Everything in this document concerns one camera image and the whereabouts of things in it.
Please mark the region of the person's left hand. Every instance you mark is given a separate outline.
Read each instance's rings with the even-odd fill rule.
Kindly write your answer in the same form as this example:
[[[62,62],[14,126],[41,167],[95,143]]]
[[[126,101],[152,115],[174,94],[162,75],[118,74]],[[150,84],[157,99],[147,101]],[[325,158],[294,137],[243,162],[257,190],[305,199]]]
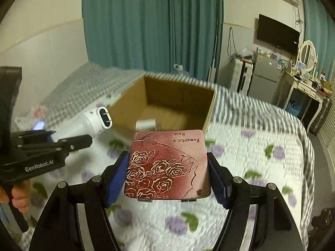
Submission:
[[[14,185],[11,190],[13,196],[12,198],[9,198],[5,190],[1,188],[0,201],[1,203],[12,202],[13,206],[21,213],[27,213],[30,209],[30,191],[30,180],[25,180],[19,184]]]

